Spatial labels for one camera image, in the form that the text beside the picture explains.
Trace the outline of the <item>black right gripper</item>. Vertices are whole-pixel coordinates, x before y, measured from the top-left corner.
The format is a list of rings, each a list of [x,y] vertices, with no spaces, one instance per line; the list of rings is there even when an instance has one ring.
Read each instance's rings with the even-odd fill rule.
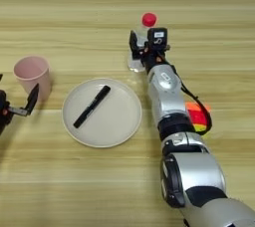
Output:
[[[136,33],[130,31],[129,48],[131,50],[131,57],[134,60],[140,59],[147,72],[155,66],[167,64],[166,52],[170,50],[169,45],[156,46],[145,44],[143,47],[140,47],[137,44]]]

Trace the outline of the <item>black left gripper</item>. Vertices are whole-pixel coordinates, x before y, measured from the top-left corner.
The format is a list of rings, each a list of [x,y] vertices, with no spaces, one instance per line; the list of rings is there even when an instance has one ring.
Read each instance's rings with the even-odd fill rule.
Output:
[[[2,81],[3,74],[0,74],[0,82]],[[33,111],[35,104],[38,100],[39,85],[36,85],[30,92],[27,99],[27,104],[24,108],[14,108],[7,101],[6,93],[0,90],[0,135],[4,128],[11,122],[13,115],[26,116],[30,115]]]

